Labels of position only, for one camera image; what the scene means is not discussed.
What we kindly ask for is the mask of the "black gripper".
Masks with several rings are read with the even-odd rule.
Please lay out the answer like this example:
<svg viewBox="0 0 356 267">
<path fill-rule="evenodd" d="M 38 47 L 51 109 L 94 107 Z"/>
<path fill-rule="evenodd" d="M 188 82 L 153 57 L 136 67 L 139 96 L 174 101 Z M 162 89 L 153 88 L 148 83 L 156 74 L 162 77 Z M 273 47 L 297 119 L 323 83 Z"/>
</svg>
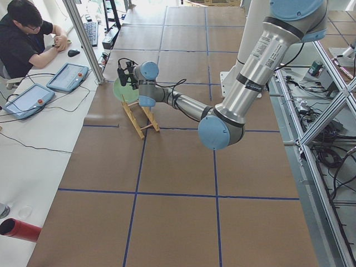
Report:
<svg viewBox="0 0 356 267">
<path fill-rule="evenodd" d="M 138 86 L 138 80 L 134 74 L 134 69 L 135 69 L 136 63 L 134 61 L 127 61 L 126 62 L 126 70 L 128 71 L 128 74 L 125 74 L 125 70 L 119 67 L 117 69 L 117 74 L 118 78 L 120 80 L 121 86 L 126 86 L 128 83 L 133 90 L 137 90 L 139 88 Z"/>
</svg>

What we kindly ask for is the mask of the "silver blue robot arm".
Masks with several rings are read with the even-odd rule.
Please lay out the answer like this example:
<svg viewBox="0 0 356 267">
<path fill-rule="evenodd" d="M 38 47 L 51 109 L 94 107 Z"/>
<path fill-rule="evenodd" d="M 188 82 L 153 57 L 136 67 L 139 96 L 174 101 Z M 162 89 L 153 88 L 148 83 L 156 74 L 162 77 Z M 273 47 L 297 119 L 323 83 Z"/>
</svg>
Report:
<svg viewBox="0 0 356 267">
<path fill-rule="evenodd" d="M 154 62 L 128 61 L 117 69 L 122 86 L 131 85 L 139 105 L 164 102 L 198 122 L 201 142 L 221 150 L 244 135 L 245 116 L 258 94 L 279 67 L 289 47 L 322 39 L 327 31 L 327 1 L 252 1 L 242 46 L 245 61 L 236 63 L 228 76 L 232 84 L 221 103 L 211 107 L 185 96 L 172 86 L 156 83 L 159 68 Z"/>
</svg>

